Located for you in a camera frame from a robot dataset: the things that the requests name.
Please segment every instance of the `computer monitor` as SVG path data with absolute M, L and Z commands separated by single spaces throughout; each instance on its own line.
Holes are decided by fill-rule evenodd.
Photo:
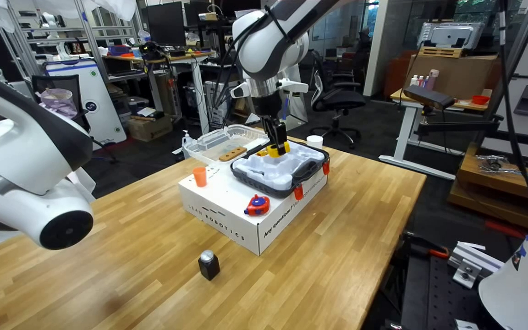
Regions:
M 187 17 L 187 27 L 197 25 L 199 14 L 208 12 L 209 2 L 193 1 L 185 4 L 185 16 Z
M 147 6 L 148 27 L 152 41 L 169 46 L 186 46 L 182 3 Z
M 262 9 L 260 0 L 215 0 L 225 17 L 235 17 L 236 11 L 245 11 L 248 9 Z

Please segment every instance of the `metal shelving unit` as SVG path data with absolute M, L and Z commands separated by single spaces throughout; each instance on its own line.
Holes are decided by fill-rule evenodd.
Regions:
M 8 12 L 9 16 L 12 18 L 12 23 L 14 25 L 15 31 L 9 33 L 0 28 L 0 33 L 6 40 L 6 45 L 11 54 L 16 54 L 19 58 L 19 63 L 16 62 L 18 69 L 22 73 L 23 77 L 29 79 L 33 75 L 42 75 L 42 69 L 40 65 L 36 62 L 36 58 L 32 54 L 32 48 L 30 44 L 57 44 L 59 42 L 76 42 L 75 38 L 53 38 L 53 39 L 28 39 L 27 33 L 37 33 L 37 32 L 83 32 L 84 36 L 79 38 L 79 42 L 88 43 L 90 52 L 93 55 L 99 71 L 103 80 L 108 82 L 109 77 L 107 75 L 107 70 L 103 65 L 103 58 L 99 49 L 97 48 L 97 40 L 109 40 L 109 39 L 130 39 L 138 38 L 138 31 L 142 27 L 140 13 L 138 12 L 138 6 L 136 6 L 136 12 L 134 17 L 130 22 L 125 22 L 121 19 L 117 19 L 113 13 L 111 13 L 111 21 L 113 25 L 110 26 L 100 26 L 100 27 L 91 27 L 87 15 L 85 15 L 85 8 L 82 0 L 74 0 L 75 6 L 82 15 L 79 15 L 81 21 L 81 27 L 39 27 L 39 28 L 22 28 L 19 20 L 17 18 L 16 12 L 13 9 L 12 4 L 8 0 Z M 100 24 L 103 24 L 103 19 L 99 8 L 94 9 L 94 17 L 99 21 Z M 115 35 L 108 35 L 108 31 L 117 31 Z

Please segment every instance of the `floor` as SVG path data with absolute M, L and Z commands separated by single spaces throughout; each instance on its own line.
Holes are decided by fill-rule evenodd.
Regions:
M 356 140 L 354 150 L 350 150 L 339 136 L 327 137 L 324 145 L 375 160 L 380 155 L 393 155 L 403 113 L 404 110 L 399 109 L 396 104 L 369 101 L 365 107 L 352 110 L 348 117 L 341 118 L 343 126 L 361 130 L 361 139 Z M 332 116 L 333 113 L 309 112 L 308 123 L 289 131 L 289 135 L 305 139 L 312 127 L 329 125 Z M 450 114 L 447 120 L 462 121 L 465 118 Z M 96 152 L 95 158 L 84 167 L 97 182 L 93 193 L 95 197 L 109 194 L 176 163 L 177 159 L 172 151 L 180 147 L 182 129 L 188 129 L 193 138 L 200 135 L 198 126 L 187 126 L 183 121 L 179 121 L 173 132 L 151 142 L 129 139 L 112 146 L 111 152 L 119 159 L 117 164 L 109 163 L 105 152 Z M 448 133 L 446 136 L 448 147 L 456 150 L 465 150 L 471 139 L 470 133 Z M 442 134 L 431 134 L 425 139 L 426 142 L 440 145 L 443 140 Z M 407 148 L 405 158 L 449 173 L 455 173 L 462 160 L 460 156 L 413 146 Z M 481 215 L 448 204 L 446 198 L 451 185 L 451 181 L 428 176 L 407 229 L 443 246 L 454 247 L 457 241 L 482 244 L 493 257 L 508 259 L 519 243 L 508 240 L 503 234 L 487 230 L 484 227 L 485 219 Z M 388 301 L 381 295 L 377 297 L 371 314 L 396 317 L 396 313 L 392 314 L 392 309 L 388 307 Z M 377 327 L 376 324 L 365 324 L 363 328 Z

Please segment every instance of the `clear plastic container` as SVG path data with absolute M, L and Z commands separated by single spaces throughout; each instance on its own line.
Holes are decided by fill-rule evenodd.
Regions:
M 245 147 L 250 150 L 267 141 L 268 136 L 263 130 L 244 125 L 229 125 L 204 134 L 197 140 L 192 139 L 182 147 L 191 157 L 208 165 L 215 165 L 233 161 L 234 159 L 223 162 L 219 158 L 237 147 Z

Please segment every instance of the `black office chair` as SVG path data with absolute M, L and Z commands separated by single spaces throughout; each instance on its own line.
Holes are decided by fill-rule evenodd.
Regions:
M 39 104 L 40 97 L 38 94 L 42 94 L 47 89 L 52 88 L 62 88 L 69 90 L 73 94 L 73 103 L 76 106 L 77 115 L 73 117 L 73 121 L 79 124 L 82 129 L 87 133 L 91 132 L 91 125 L 88 123 L 87 117 L 85 116 L 88 111 L 83 108 L 80 97 L 80 84 L 79 84 L 79 75 L 71 76 L 32 76 L 32 92 L 34 92 L 34 100 Z M 95 140 L 92 136 L 91 140 L 94 144 L 101 147 L 110 157 L 112 162 L 117 162 L 113 153 L 111 153 L 101 142 Z
M 335 111 L 335 117 L 331 122 L 331 126 L 320 126 L 310 130 L 311 134 L 316 134 L 316 130 L 324 130 L 321 135 L 323 137 L 331 133 L 333 136 L 339 134 L 348 139 L 350 142 L 350 149 L 354 148 L 353 138 L 346 132 L 353 132 L 357 138 L 361 138 L 361 133 L 358 129 L 339 127 L 339 117 L 341 115 L 349 115 L 350 109 L 364 106 L 366 104 L 364 97 L 356 92 L 356 88 L 360 87 L 359 83 L 354 82 L 330 82 L 327 74 L 323 70 L 323 61 L 321 56 L 316 51 L 313 51 L 315 58 L 315 86 L 317 88 L 313 95 L 312 108 L 313 111 Z

